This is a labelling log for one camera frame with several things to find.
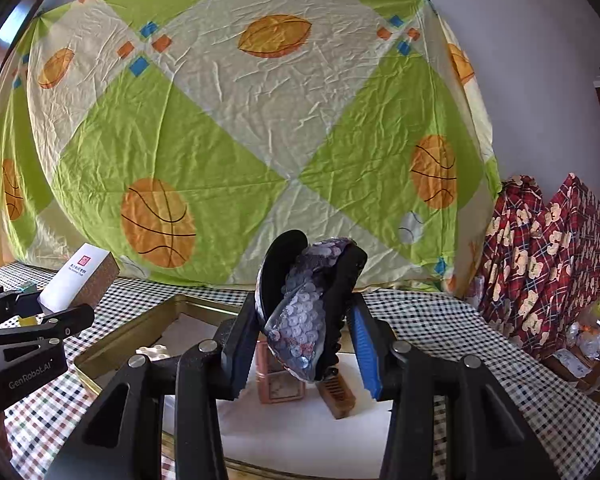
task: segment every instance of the hanging bedsheet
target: hanging bedsheet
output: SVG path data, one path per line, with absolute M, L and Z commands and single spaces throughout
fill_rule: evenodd
M 252 285 L 299 228 L 355 239 L 359 285 L 462 294 L 500 189 L 429 0 L 77 0 L 0 84 L 0 266 L 88 241 L 127 276 Z
M 600 202 L 570 173 L 551 201 L 529 176 L 506 181 L 469 298 L 490 326 L 534 357 L 600 294 Z

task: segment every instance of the blue gripper pad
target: blue gripper pad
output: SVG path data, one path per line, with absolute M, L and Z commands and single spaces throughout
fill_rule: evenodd
M 349 325 L 353 349 L 356 352 L 360 375 L 362 375 L 362 382 L 365 388 L 371 393 L 371 396 L 375 400 L 378 400 L 382 393 L 378 354 L 376 354 L 371 336 L 365 326 L 359 308 L 352 307 L 347 316 L 347 323 Z

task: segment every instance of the orange basketball print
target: orange basketball print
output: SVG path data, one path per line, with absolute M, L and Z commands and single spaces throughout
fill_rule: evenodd
M 130 186 L 120 207 L 126 240 L 158 267 L 183 265 L 193 252 L 196 229 L 180 194 L 157 178 Z
M 288 14 L 272 14 L 251 23 L 240 36 L 238 48 L 257 57 L 282 57 L 306 41 L 311 23 Z
M 444 209 L 456 199 L 456 156 L 440 136 L 424 137 L 411 159 L 411 179 L 418 196 L 433 209 Z
M 12 222 L 20 218 L 24 209 L 24 198 L 18 183 L 16 164 L 12 158 L 5 158 L 2 162 L 2 184 L 4 186 L 4 198 L 7 203 L 7 213 Z
M 69 65 L 74 58 L 74 51 L 70 48 L 61 48 L 51 56 L 38 76 L 40 88 L 53 88 L 66 74 Z
M 471 66 L 469 60 L 464 55 L 464 52 L 456 47 L 453 43 L 449 43 L 449 54 L 451 54 L 451 60 L 454 62 L 456 67 L 456 73 L 462 85 L 466 85 L 472 78 L 474 78 L 474 67 Z

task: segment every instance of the brown comb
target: brown comb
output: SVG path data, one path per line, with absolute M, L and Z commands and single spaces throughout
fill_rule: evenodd
M 322 400 L 336 419 L 349 415 L 356 405 L 356 397 L 340 374 L 317 383 L 317 386 Z

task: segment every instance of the green and white sheet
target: green and white sheet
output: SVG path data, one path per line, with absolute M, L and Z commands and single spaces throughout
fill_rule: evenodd
M 297 228 L 352 237 L 360 286 L 461 294 L 499 186 L 429 0 L 77 0 L 0 76 L 0 266 L 88 241 L 128 276 L 253 285 Z

